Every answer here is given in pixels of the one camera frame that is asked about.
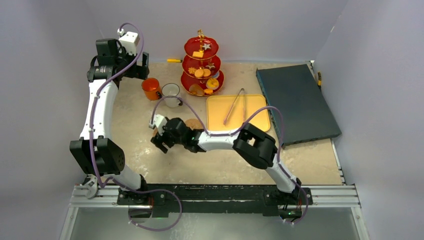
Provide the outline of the orange mug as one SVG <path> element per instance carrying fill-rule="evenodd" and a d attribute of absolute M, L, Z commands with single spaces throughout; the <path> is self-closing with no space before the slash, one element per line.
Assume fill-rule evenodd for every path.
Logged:
<path fill-rule="evenodd" d="M 155 101 L 162 98 L 160 83 L 156 78 L 145 79 L 142 82 L 141 87 L 148 100 Z"/>

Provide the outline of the white ribbed mug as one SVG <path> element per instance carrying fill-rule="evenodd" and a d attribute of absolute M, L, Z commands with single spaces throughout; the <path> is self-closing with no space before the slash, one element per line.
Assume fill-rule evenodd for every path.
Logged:
<path fill-rule="evenodd" d="M 169 108 L 176 108 L 183 105 L 183 102 L 179 99 L 181 97 L 180 87 L 176 83 L 165 84 L 161 90 L 165 104 Z"/>

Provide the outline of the orange fish shaped cookie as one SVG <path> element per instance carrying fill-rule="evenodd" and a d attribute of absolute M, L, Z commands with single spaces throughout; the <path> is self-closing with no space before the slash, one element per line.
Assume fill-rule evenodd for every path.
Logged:
<path fill-rule="evenodd" d="M 212 95 L 214 93 L 213 89 L 207 88 L 203 90 L 205 95 Z"/>

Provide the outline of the flower shaped cookie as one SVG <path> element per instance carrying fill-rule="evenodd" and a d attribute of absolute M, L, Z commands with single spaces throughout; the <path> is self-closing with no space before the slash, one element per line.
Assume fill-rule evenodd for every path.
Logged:
<path fill-rule="evenodd" d="M 188 68 L 188 72 L 191 74 L 191 75 L 194 75 L 195 74 L 195 72 L 196 72 L 196 68 L 195 67 L 189 67 Z"/>

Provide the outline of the red three-tier cake stand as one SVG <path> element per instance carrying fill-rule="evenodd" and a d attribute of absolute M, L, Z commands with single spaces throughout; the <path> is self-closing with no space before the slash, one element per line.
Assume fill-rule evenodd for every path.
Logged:
<path fill-rule="evenodd" d="M 218 57 L 219 49 L 217 41 L 206 36 L 201 29 L 197 36 L 185 43 L 180 83 L 190 95 L 211 96 L 223 87 L 225 76 Z"/>

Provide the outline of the round orange cookie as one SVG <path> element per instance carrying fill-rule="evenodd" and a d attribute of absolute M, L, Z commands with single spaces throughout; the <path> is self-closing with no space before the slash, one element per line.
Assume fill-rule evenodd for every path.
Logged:
<path fill-rule="evenodd" d="M 202 68 L 197 69 L 196 72 L 194 73 L 194 76 L 196 78 L 203 78 L 202 77 L 203 76 L 203 69 Z"/>
<path fill-rule="evenodd" d="M 208 68 L 203 69 L 203 78 L 209 77 L 211 75 L 211 71 Z"/>

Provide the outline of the square cracker biscuit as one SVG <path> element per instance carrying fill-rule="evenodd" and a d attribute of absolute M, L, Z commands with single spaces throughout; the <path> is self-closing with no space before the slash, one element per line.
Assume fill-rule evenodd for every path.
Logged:
<path fill-rule="evenodd" d="M 203 51 L 194 51 L 194 52 L 192 53 L 192 57 L 193 57 L 194 59 L 203 59 L 203 57 L 204 57 L 204 52 L 203 52 Z"/>

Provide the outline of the white star cookie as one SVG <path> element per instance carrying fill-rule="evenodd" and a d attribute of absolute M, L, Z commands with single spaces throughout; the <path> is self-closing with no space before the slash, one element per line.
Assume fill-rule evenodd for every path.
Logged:
<path fill-rule="evenodd" d="M 211 50 L 211 49 L 212 49 L 212 44 L 211 44 L 211 43 L 204 43 L 204 44 L 202 45 L 202 49 L 203 49 L 204 51 L 206 51 L 206 50 Z"/>

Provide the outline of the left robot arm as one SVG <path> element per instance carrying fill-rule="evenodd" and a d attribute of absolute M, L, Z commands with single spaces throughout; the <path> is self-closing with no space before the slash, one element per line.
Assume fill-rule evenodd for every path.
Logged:
<path fill-rule="evenodd" d="M 84 183 L 88 199 L 110 180 L 121 184 L 124 192 L 130 190 L 130 199 L 138 205 L 149 199 L 146 180 L 126 165 L 124 151 L 111 137 L 113 105 L 122 77 L 145 80 L 149 74 L 149 55 L 137 50 L 139 41 L 133 32 L 95 43 L 97 54 L 87 72 L 89 103 L 85 123 L 79 139 L 69 144 L 71 154 L 88 175 Z"/>

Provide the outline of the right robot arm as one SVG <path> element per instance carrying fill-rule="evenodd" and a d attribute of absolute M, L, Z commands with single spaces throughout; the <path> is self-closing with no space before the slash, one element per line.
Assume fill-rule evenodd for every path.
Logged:
<path fill-rule="evenodd" d="M 283 166 L 276 140 L 253 124 L 246 123 L 231 131 L 208 132 L 192 129 L 180 118 L 156 114 L 149 127 L 157 131 L 150 141 L 163 153 L 174 145 L 181 145 L 191 153 L 233 150 L 252 167 L 267 172 L 284 202 L 292 204 L 300 198 L 301 182 Z"/>

